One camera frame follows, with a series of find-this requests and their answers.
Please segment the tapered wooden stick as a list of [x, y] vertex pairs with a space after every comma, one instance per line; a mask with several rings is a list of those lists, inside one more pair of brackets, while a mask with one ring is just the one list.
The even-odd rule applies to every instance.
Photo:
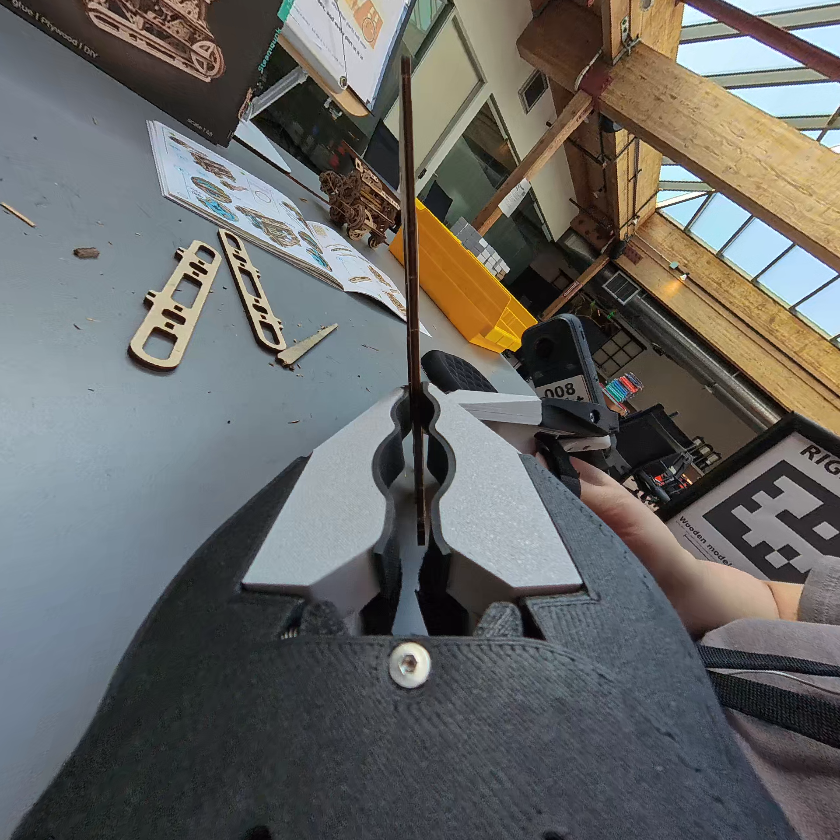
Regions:
[[339, 325], [337, 323], [330, 324], [329, 326], [316, 331], [313, 335], [307, 337], [303, 341], [293, 343], [291, 346], [286, 347], [284, 350], [276, 354], [276, 361], [281, 366], [292, 370], [306, 353], [326, 339], [338, 328], [338, 326]]

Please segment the printed instruction booklet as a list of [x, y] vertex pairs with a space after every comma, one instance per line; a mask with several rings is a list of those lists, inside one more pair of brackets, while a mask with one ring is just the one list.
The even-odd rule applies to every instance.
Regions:
[[275, 187], [161, 122], [148, 121], [147, 128], [164, 197], [406, 320], [406, 300], [394, 281], [333, 227], [306, 219]]

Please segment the person's right hand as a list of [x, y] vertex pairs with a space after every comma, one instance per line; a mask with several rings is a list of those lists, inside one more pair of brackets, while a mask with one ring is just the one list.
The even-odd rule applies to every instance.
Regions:
[[624, 542], [676, 606], [694, 580], [696, 559], [627, 488], [579, 458], [572, 458], [571, 464], [581, 483], [582, 502]]

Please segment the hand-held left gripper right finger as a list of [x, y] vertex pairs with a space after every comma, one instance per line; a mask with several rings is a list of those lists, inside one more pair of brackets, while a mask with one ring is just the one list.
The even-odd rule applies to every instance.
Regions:
[[493, 423], [453, 404], [451, 393], [426, 384], [425, 396], [427, 467], [438, 483], [425, 554], [427, 631], [468, 634], [495, 602], [582, 592], [530, 462]]

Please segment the laser-cut wooden parts sheet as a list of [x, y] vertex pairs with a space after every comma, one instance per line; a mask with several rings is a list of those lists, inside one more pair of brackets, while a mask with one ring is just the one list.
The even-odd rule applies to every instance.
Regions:
[[425, 491], [425, 393], [422, 380], [419, 323], [419, 265], [416, 182], [413, 144], [413, 63], [402, 56], [400, 63], [400, 190], [402, 204], [403, 267], [406, 294], [406, 344], [409, 405], [413, 437], [413, 477], [416, 506], [416, 541], [427, 542]]

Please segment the assembled wooden model vehicle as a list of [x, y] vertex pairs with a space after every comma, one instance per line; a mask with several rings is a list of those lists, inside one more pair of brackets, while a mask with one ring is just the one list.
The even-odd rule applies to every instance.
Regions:
[[331, 221], [347, 228], [353, 241], [367, 237], [367, 245], [377, 249], [386, 242], [388, 232], [396, 233], [402, 224], [402, 208], [393, 190], [360, 157], [353, 158], [347, 174], [324, 171], [320, 189], [329, 199]]

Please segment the yellow storage bin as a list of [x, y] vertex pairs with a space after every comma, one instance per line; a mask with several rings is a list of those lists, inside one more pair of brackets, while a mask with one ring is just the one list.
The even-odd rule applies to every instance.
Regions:
[[416, 201], [420, 287], [470, 343], [516, 351], [536, 319], [507, 288]]

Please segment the black quilted cushion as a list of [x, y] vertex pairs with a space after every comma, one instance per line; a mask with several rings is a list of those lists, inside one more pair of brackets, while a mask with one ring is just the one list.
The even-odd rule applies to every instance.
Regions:
[[498, 393], [489, 380], [471, 363], [441, 350], [430, 350], [421, 358], [427, 380], [442, 392]]

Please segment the stack of grey boxes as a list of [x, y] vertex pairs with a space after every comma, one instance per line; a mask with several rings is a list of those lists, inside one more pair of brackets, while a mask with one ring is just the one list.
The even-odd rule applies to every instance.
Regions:
[[509, 266], [504, 258], [490, 245], [464, 217], [459, 217], [450, 228], [450, 232], [464, 248], [476, 257], [489, 273], [499, 280], [503, 280]]

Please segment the instruction display stand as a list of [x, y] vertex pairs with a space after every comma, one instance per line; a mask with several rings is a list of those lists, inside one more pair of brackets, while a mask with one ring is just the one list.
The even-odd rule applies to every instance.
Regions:
[[314, 172], [362, 154], [396, 101], [415, 2], [281, 2], [246, 118]]

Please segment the framed right marker sign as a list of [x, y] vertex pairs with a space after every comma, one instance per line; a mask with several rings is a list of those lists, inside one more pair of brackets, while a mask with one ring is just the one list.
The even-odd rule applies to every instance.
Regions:
[[700, 560], [803, 584], [839, 557], [839, 437], [788, 413], [658, 516]]

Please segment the black model kit box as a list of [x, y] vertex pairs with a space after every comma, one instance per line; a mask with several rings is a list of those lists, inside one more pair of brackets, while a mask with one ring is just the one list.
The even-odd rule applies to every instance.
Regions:
[[116, 81], [226, 146], [276, 43], [280, 1], [3, 1]]

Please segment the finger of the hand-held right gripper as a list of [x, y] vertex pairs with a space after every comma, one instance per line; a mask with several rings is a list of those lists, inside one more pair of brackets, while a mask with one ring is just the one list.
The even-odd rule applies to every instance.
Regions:
[[542, 424], [542, 401], [533, 392], [507, 394], [457, 390], [451, 394], [451, 403], [484, 423], [533, 427]]

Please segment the wall air vent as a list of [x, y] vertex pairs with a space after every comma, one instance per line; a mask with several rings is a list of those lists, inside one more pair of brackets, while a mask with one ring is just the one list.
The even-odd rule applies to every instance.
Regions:
[[602, 288], [607, 296], [622, 307], [632, 302], [641, 292], [640, 286], [620, 269], [603, 281]]

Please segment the slotted wooden strip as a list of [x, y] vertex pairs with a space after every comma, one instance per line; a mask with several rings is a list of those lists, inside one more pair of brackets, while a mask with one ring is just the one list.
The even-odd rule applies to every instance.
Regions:
[[260, 282], [260, 273], [242, 239], [220, 227], [217, 236], [242, 302], [255, 341], [263, 349], [279, 353], [287, 348], [282, 323], [272, 311]]
[[218, 251], [195, 240], [175, 252], [176, 266], [160, 290], [144, 297], [146, 315], [129, 343], [129, 354], [157, 371], [183, 360], [221, 266]]

